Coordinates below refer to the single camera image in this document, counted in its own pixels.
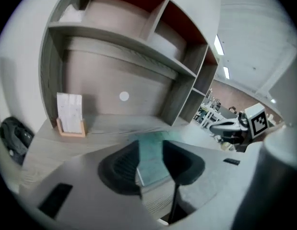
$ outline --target black bag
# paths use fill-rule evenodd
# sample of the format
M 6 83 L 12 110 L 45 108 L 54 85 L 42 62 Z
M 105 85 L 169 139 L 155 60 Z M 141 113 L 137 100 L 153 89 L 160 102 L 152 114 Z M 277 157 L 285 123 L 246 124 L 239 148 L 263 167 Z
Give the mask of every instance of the black bag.
M 0 136 L 12 159 L 22 165 L 34 134 L 15 117 L 6 118 L 0 128 Z

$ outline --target paper card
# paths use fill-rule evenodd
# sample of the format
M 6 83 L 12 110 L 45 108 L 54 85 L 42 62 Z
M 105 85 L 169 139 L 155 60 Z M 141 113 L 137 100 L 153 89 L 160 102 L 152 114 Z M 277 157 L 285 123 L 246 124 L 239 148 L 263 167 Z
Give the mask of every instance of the paper card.
M 82 95 L 57 93 L 57 105 L 63 132 L 81 133 Z

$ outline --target round white sticker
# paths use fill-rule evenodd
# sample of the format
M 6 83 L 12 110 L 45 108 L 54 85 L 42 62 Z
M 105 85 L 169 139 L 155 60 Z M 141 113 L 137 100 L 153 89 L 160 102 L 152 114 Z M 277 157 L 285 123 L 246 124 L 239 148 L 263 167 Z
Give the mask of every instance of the round white sticker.
M 119 98 L 121 101 L 126 101 L 129 99 L 129 94 L 126 91 L 123 91 L 122 93 L 119 94 Z

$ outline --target wooden card stand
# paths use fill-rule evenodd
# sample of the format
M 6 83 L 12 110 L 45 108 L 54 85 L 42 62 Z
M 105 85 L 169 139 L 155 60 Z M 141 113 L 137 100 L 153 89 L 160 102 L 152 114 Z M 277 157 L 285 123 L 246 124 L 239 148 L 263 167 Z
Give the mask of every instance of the wooden card stand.
M 68 133 L 68 132 L 63 131 L 61 120 L 59 118 L 57 118 L 57 125 L 58 125 L 58 130 L 59 130 L 60 135 L 66 136 L 66 137 L 85 137 L 86 133 L 85 133 L 85 128 L 84 128 L 84 119 L 81 120 L 80 122 L 81 122 L 82 133 Z

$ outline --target black rectangle object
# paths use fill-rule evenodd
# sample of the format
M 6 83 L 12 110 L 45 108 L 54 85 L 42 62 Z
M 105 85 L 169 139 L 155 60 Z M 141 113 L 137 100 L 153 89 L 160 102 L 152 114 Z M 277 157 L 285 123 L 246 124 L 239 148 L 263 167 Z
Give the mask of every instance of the black rectangle object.
M 72 185 L 58 184 L 38 207 L 47 216 L 54 218 L 72 189 Z
M 231 164 L 237 165 L 237 166 L 240 164 L 240 161 L 235 160 L 235 159 L 224 159 L 223 161 L 226 163 L 231 163 Z

